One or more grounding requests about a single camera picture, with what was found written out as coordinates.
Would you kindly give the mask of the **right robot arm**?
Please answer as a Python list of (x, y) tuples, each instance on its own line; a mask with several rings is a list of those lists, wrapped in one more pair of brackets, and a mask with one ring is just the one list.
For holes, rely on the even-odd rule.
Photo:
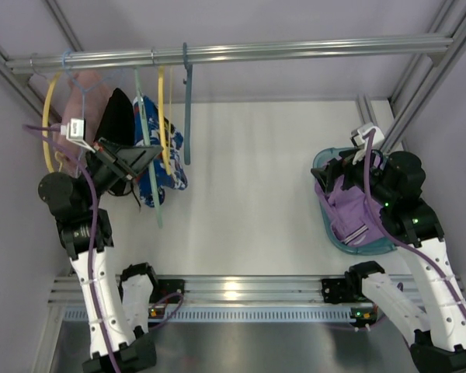
[(348, 298), (373, 302), (394, 324), (421, 372), (466, 372), (466, 300), (435, 211), (423, 200), (418, 156), (328, 148), (313, 161), (315, 193), (332, 239), (350, 252), (395, 249), (423, 301), (412, 300), (375, 261), (345, 273)]

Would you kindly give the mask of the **blue red white patterned trousers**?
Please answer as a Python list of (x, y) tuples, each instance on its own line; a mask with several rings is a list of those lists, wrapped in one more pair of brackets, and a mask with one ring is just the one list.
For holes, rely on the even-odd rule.
[[(158, 107), (147, 96), (143, 96), (143, 104), (150, 145), (160, 145)], [(173, 123), (169, 123), (167, 117), (164, 120), (166, 143), (169, 145), (169, 169), (171, 174), (167, 174), (161, 155), (154, 159), (153, 164), (160, 205), (164, 204), (167, 189), (185, 190), (188, 187), (188, 180), (180, 159), (180, 150), (184, 142), (183, 135)], [(140, 199), (147, 206), (154, 207), (151, 181), (147, 170), (139, 177), (137, 185)]]

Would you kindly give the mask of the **mint green plastic hanger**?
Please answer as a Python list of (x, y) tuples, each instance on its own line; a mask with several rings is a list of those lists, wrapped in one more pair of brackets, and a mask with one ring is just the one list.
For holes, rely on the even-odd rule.
[[(144, 94), (141, 73), (138, 68), (134, 69), (135, 98), (135, 144), (160, 146), (160, 128), (158, 120), (158, 108), (153, 101)], [(144, 175), (138, 180), (139, 196), (142, 203), (155, 211), (159, 228), (163, 227), (162, 203), (165, 196), (162, 187), (158, 183), (158, 177), (165, 171), (161, 167), (162, 156), (156, 158), (147, 167)]]

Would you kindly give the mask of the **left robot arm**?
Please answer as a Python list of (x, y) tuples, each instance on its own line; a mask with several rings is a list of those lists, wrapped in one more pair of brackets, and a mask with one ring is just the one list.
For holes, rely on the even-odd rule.
[(90, 334), (85, 372), (140, 372), (156, 365), (148, 310), (158, 279), (148, 263), (115, 275), (112, 228), (99, 199), (118, 181), (140, 176), (161, 151), (159, 145), (100, 138), (80, 176), (53, 172), (39, 183), (39, 197), (54, 217), (82, 289)]

